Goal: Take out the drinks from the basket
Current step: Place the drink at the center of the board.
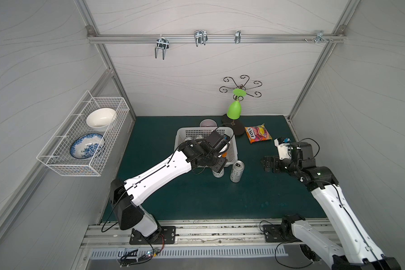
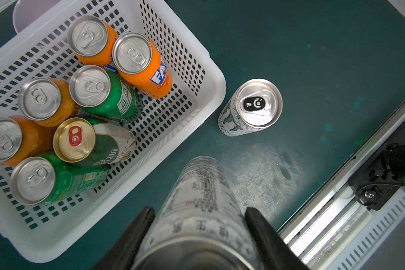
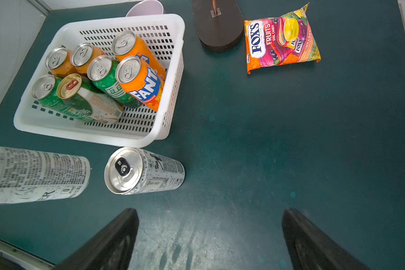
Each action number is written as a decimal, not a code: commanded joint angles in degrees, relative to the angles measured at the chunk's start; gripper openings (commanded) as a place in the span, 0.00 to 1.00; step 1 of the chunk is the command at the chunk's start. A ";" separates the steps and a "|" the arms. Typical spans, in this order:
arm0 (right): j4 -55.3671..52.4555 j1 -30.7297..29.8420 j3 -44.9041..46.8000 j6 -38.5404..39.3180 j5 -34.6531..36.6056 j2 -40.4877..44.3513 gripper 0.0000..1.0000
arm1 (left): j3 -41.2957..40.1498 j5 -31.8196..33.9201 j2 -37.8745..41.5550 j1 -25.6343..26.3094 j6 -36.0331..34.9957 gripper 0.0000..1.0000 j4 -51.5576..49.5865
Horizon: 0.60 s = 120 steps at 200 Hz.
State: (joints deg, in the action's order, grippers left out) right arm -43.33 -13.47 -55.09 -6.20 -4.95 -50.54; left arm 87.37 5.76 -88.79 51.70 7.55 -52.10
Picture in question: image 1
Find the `white plastic basket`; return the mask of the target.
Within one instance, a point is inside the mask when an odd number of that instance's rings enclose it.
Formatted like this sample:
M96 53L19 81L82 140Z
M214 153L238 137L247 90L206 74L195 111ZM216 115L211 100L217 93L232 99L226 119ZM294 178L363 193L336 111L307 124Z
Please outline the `white plastic basket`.
M237 150L237 143L236 143L236 138L235 138L234 132L230 127L217 127L217 128L215 128L215 127L185 127L185 128L180 128L176 134L174 148L176 148L178 145L183 143L185 141L185 139L187 139L187 138L206 139L209 137L209 135L215 129L217 130L217 132L220 135L227 135L231 138L231 140L229 142L230 147L229 147L228 151L226 152L226 159L227 159L226 166L233 165L234 162L238 161L238 150Z

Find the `white Monster can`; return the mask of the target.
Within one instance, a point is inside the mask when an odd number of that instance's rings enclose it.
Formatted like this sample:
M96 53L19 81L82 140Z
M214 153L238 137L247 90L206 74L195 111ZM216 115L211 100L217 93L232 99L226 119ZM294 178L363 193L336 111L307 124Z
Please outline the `white Monster can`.
M219 172L212 171L212 173L216 178L221 178L225 175L225 170L222 168Z
M244 169L245 169L245 164L242 161L239 161L239 160L235 161L232 165L230 180L233 183L238 183L241 180Z

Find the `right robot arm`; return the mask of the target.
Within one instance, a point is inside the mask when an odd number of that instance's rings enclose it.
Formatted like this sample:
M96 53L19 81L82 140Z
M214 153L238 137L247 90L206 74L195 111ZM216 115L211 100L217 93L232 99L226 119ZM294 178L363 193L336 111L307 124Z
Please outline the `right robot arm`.
M280 225L262 226L266 242L278 240L281 244L292 244L301 241L301 250L311 262L319 257L332 270L400 269L397 260L386 256L363 228L334 173L328 167L316 165L311 144L280 137L274 140L274 145L279 154L262 159L264 170L287 173L304 184L324 210L340 244L314 229L299 214L284 216Z

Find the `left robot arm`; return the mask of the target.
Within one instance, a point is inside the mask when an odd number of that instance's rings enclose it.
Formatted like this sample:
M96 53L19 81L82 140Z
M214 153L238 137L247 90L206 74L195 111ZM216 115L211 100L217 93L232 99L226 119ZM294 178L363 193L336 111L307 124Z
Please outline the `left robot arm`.
M234 136L213 130L207 138L190 139L178 145L173 154L151 169L125 181L115 179L110 184L110 204L121 230L132 229L150 243L158 240L162 227L143 207L143 202L155 191L175 178L198 167L220 173L226 166L223 155Z

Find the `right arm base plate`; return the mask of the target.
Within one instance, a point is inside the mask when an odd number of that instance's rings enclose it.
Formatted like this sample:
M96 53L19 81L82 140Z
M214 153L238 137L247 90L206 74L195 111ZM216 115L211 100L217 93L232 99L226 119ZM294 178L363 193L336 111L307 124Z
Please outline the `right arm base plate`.
M289 242L287 235L283 232L281 225L266 224L262 226L265 242L284 243Z

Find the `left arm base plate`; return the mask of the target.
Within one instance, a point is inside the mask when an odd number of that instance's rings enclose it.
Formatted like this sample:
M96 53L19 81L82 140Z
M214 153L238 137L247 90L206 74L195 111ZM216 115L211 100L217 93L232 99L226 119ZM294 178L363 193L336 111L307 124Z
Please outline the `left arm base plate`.
M176 226L161 226L152 235L144 237L133 229L129 240L130 245L172 245L176 240Z

